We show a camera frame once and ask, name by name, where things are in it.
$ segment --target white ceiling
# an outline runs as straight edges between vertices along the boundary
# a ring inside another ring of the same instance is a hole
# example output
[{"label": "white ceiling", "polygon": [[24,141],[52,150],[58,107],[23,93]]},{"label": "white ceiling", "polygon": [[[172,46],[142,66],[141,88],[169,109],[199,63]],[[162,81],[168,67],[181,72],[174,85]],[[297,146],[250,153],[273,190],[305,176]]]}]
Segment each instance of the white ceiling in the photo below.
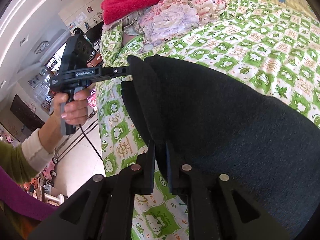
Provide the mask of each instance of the white ceiling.
[{"label": "white ceiling", "polygon": [[[0,19],[0,101],[8,93],[10,80],[20,67],[25,66],[25,59],[38,46],[45,31],[54,24],[52,17],[73,0],[12,0]],[[20,41],[28,41],[20,47]]]},{"label": "white ceiling", "polygon": [[[41,37],[38,39],[36,44],[31,48],[31,51],[27,54],[26,58],[21,62],[19,71],[28,68],[32,64],[37,63],[44,56],[45,52],[52,46],[52,44],[66,31],[69,31],[67,26],[63,23],[58,15],[51,18],[49,24],[44,29],[43,33],[39,33]],[[49,41],[49,46],[43,53],[35,54],[35,50],[43,41]]]}]

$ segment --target white sleeve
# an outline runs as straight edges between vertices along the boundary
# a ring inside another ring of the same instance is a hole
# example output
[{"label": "white sleeve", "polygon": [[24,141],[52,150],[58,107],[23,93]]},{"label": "white sleeve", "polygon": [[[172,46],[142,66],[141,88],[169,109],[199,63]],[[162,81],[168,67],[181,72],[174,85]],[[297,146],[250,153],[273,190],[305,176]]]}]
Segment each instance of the white sleeve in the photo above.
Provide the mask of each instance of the white sleeve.
[{"label": "white sleeve", "polygon": [[49,154],[41,145],[39,128],[22,143],[21,147],[24,157],[35,171],[41,172],[54,156],[54,152]]}]

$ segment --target hand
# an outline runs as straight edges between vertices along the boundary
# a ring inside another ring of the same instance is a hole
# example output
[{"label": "hand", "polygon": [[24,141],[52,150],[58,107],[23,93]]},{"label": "hand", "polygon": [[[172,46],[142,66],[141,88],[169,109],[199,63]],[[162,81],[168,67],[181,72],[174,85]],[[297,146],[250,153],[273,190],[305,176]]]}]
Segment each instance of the hand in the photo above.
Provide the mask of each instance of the hand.
[{"label": "hand", "polygon": [[64,108],[64,113],[60,113],[60,104],[65,103],[68,100],[68,94],[58,93],[54,97],[53,115],[63,118],[67,124],[79,125],[84,124],[88,118],[88,100],[90,91],[88,89],[81,90],[74,95],[74,101],[67,103]]}]

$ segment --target television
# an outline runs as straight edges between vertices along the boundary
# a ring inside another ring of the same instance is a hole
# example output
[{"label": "television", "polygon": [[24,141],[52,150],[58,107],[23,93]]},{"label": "television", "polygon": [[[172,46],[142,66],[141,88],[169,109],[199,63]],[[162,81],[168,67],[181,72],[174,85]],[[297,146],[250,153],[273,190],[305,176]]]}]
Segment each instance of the television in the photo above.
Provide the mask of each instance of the television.
[{"label": "television", "polygon": [[87,38],[92,44],[94,44],[97,40],[101,38],[103,25],[104,25],[104,22],[102,21],[85,33],[85,36],[87,36]]}]

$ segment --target green sleeve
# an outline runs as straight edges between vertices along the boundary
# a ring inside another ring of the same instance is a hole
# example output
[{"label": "green sleeve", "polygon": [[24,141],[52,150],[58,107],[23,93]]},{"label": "green sleeve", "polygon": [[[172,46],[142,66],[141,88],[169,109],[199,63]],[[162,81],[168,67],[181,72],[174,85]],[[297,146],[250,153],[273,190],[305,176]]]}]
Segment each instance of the green sleeve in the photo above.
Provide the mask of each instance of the green sleeve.
[{"label": "green sleeve", "polygon": [[25,159],[21,144],[13,147],[11,144],[0,141],[0,166],[20,185],[30,182],[38,174]]}]

